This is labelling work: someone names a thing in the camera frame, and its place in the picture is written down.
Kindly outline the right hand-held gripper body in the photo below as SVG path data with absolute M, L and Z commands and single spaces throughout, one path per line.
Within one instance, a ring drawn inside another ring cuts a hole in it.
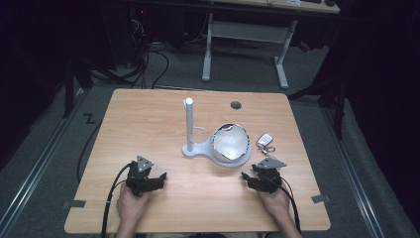
M 286 163 L 272 157 L 266 157 L 259 163 L 252 165 L 252 169 L 257 175 L 254 181 L 261 183 L 262 192 L 273 193 L 282 185 L 281 175 L 278 170 L 285 166 Z

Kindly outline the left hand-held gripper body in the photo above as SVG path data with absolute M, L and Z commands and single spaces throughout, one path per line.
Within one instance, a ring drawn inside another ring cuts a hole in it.
M 141 197 L 144 192 L 157 189 L 156 180 L 149 178 L 153 165 L 151 161 L 142 156 L 137 156 L 137 159 L 130 163 L 126 185 L 133 195 Z

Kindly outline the person's right hand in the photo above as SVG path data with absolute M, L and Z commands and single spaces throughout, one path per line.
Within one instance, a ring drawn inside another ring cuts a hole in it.
M 258 191 L 258 195 L 266 211 L 279 227 L 292 223 L 289 214 L 289 198 L 281 188 L 273 193 Z

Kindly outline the person's left hand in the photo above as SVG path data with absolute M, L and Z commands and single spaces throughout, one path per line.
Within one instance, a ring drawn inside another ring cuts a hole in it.
M 117 209 L 120 216 L 119 233 L 134 232 L 143 214 L 146 211 L 151 193 L 146 192 L 141 196 L 135 196 L 123 183 L 117 201 Z

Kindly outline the black metal stand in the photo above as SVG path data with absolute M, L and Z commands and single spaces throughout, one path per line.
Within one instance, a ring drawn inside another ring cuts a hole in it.
M 87 61 L 80 57 L 73 57 L 65 66 L 65 104 L 64 104 L 64 118 L 68 118 L 74 107 L 74 82 L 77 81 L 82 89 L 90 89 L 93 86 L 93 81 L 90 76 Z
M 304 95 L 319 95 L 318 105 L 322 108 L 334 107 L 333 128 L 336 136 L 342 140 L 342 124 L 345 116 L 344 106 L 349 76 L 341 66 L 323 64 L 318 70 L 312 84 L 298 92 L 288 95 L 289 100 Z

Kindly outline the white-framed wooden desk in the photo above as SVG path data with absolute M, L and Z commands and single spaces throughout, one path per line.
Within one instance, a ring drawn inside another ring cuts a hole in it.
M 210 0 L 211 6 L 217 3 L 233 4 L 234 6 L 255 6 L 264 10 L 284 10 L 286 13 L 320 14 L 333 16 L 340 13 L 340 8 L 334 0 Z M 279 85 L 288 88 L 283 61 L 292 40 L 297 18 L 292 17 L 287 27 L 277 27 L 274 24 L 240 23 L 238 21 L 215 20 L 213 14 L 208 14 L 206 52 L 204 56 L 202 80 L 211 78 L 212 42 L 215 38 L 245 40 L 261 43 L 281 44 L 279 55 L 273 58 Z

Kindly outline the white stand with post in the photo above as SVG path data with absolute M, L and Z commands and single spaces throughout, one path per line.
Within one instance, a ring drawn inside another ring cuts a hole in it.
M 232 164 L 219 162 L 212 155 L 212 149 L 210 147 L 210 137 L 213 135 L 213 133 L 218 128 L 204 142 L 202 142 L 202 143 L 195 142 L 194 139 L 193 139 L 194 129 L 195 129 L 195 127 L 193 126 L 194 100 L 190 97 L 185 98 L 183 100 L 183 104 L 184 104 L 184 108 L 185 108 L 185 112 L 186 112 L 186 144 L 182 147 L 182 154 L 186 158 L 205 157 L 205 158 L 211 160 L 216 165 L 224 167 L 224 168 L 238 168 L 238 167 L 244 165 L 251 158 L 252 147 L 251 147 L 251 140 L 250 140 L 249 151 L 238 162 L 235 162 L 235 163 L 232 163 Z

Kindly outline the metal floor rail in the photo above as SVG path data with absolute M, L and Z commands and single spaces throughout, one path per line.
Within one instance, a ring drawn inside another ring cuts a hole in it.
M 75 110 L 88 93 L 89 89 L 77 89 L 73 94 L 73 107 L 66 112 L 62 90 L 47 111 L 30 127 L 29 134 L 0 172 L 0 238 L 6 238 L 13 229 L 50 164 Z
M 328 124 L 329 131 L 335 141 L 343 165 L 344 174 L 354 195 L 356 204 L 367 227 L 370 238 L 385 238 L 383 230 L 378 222 L 370 199 L 363 187 L 363 184 L 355 170 L 350 154 L 345 143 L 340 139 L 334 127 L 334 115 L 329 109 L 320 109 L 324 120 Z

